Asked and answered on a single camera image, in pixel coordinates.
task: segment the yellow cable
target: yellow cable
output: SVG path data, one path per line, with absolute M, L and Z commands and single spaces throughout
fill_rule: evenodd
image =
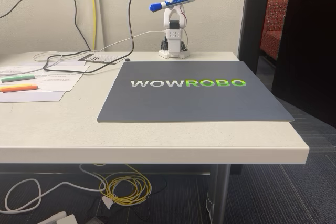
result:
M 118 205 L 134 206 L 143 203 L 148 198 L 148 196 L 152 192 L 152 185 L 150 181 L 141 172 L 137 171 L 128 164 L 126 165 L 134 171 L 135 175 L 118 177 L 113 179 L 111 182 L 108 182 L 108 178 L 114 174 L 108 175 L 107 177 L 103 177 L 102 175 L 97 173 L 95 174 L 101 177 L 107 185 L 106 190 L 102 192 L 103 195 L 112 199 L 114 203 L 117 203 Z M 118 197 L 117 195 L 114 194 L 114 190 L 116 189 L 118 184 L 122 181 L 129 182 L 134 187 L 134 191 L 128 196 Z
M 93 49 L 96 49 L 96 33 L 97 33 L 97 28 L 96 28 L 96 2 L 95 0 L 92 0 L 93 4 L 93 27 L 94 27 L 94 33 L 93 33 Z

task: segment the white wall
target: white wall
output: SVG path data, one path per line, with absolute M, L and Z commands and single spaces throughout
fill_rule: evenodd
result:
M 0 16 L 19 0 L 0 0 Z M 77 24 L 93 44 L 92 0 L 76 0 Z M 74 0 L 23 0 L 0 19 L 0 54 L 27 51 L 79 51 L 86 45 L 74 25 Z
M 133 34 L 163 30 L 163 11 L 152 13 L 149 4 L 163 0 L 133 0 L 131 17 Z M 129 37 L 128 0 L 101 0 L 105 43 Z M 185 5 L 191 51 L 238 52 L 244 0 L 196 0 Z M 163 34 L 149 34 L 135 39 L 136 51 L 157 51 Z M 116 45 L 112 50 L 127 51 L 130 43 Z
M 18 0 L 0 0 L 0 15 Z M 133 34 L 163 30 L 163 11 L 149 11 L 151 2 L 133 0 Z M 93 19 L 91 0 L 77 0 L 78 25 L 92 45 Z M 233 51 L 237 54 L 244 0 L 196 0 L 185 5 L 191 51 Z M 129 37 L 128 0 L 100 0 L 105 44 Z M 23 0 L 9 16 L 0 19 L 1 53 L 25 51 L 77 51 L 85 45 L 73 21 L 73 0 Z M 135 39 L 136 51 L 157 51 L 163 34 Z M 125 42 L 111 51 L 128 51 Z

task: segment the document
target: document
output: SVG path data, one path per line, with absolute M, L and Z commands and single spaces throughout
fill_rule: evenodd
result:
M 86 71 L 89 66 L 54 66 L 49 69 L 57 69 L 57 70 L 73 70 L 73 71 Z M 14 73 L 21 73 L 31 70 L 39 69 L 40 66 L 7 66 L 7 67 L 0 67 L 0 74 L 14 74 Z M 35 79 L 31 80 L 23 80 L 23 81 L 15 81 L 15 82 L 0 82 L 1 86 L 8 86 L 8 85 L 16 85 L 16 84 L 33 84 L 37 85 L 37 90 L 29 90 L 29 91 L 20 91 L 19 93 L 29 92 L 29 93 L 36 93 L 36 92 L 66 92 L 71 91 L 71 89 L 75 86 L 78 82 L 82 74 L 77 73 L 62 73 L 62 72 L 46 72 L 44 70 L 39 70 L 33 73 Z
M 60 101 L 65 92 L 0 92 L 1 102 L 51 102 Z

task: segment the floor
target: floor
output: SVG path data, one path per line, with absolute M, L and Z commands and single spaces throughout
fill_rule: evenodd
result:
M 274 68 L 263 58 L 258 77 L 270 89 Z M 292 123 L 310 147 L 305 165 L 245 165 L 241 175 L 231 175 L 225 223 L 336 223 L 336 129 L 305 112 L 280 101 L 295 117 Z M 31 175 L 0 175 L 0 207 L 6 192 L 18 181 Z M 87 175 L 33 175 L 42 191 L 67 180 L 87 187 L 97 187 Z M 164 187 L 160 175 L 150 175 L 153 191 Z M 75 214 L 78 224 L 100 216 L 109 224 L 210 224 L 205 210 L 206 175 L 165 175 L 168 187 L 140 206 L 112 206 L 108 211 L 99 195 L 83 193 L 62 186 L 42 199 L 41 205 L 24 215 L 0 215 L 1 224 L 36 224 L 66 210 Z M 37 196 L 33 182 L 17 188 L 9 200 L 15 208 Z

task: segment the table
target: table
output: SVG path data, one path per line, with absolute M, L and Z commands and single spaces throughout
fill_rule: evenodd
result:
M 0 56 L 0 66 L 31 62 L 34 54 Z M 157 52 L 128 58 L 167 61 Z M 194 52 L 184 60 L 238 59 L 232 52 Z M 120 67 L 82 76 L 59 102 L 1 103 L 0 163 L 213 164 L 207 208 L 217 224 L 230 164 L 306 162 L 309 148 L 288 122 L 97 123 Z

